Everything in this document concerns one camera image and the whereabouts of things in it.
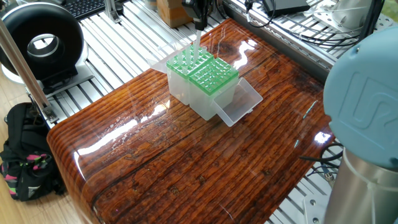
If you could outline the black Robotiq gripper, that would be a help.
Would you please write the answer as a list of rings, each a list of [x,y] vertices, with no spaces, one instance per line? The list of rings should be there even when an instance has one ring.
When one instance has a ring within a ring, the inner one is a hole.
[[[212,0],[182,0],[182,6],[193,18],[196,30],[204,30],[208,26],[208,11],[212,3]]]

